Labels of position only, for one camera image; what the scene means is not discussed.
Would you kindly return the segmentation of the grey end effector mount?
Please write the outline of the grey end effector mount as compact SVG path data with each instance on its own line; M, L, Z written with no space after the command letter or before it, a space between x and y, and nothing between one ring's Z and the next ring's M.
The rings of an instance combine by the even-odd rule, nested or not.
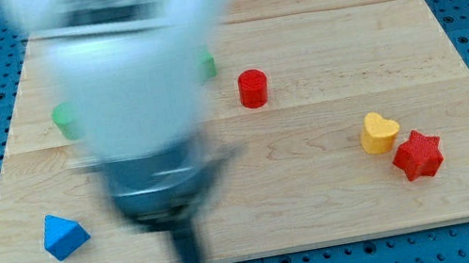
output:
M235 145L211 149L195 134L147 156L111 161L83 156L70 165L77 173L100 174L106 196L130 222L149 231L174 231L190 227L237 154Z

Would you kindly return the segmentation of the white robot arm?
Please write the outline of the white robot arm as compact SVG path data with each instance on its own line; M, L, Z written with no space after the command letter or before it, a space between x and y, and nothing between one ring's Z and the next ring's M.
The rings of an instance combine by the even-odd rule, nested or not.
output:
M202 53L228 0L1 0L46 70L113 205L202 263L194 216L237 151L202 132Z

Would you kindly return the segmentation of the black pusher stick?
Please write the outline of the black pusher stick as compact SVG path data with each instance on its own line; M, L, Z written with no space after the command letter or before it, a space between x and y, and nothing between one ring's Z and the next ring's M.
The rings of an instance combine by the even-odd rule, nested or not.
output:
M170 236L181 263L202 263L202 246L193 218L175 222Z

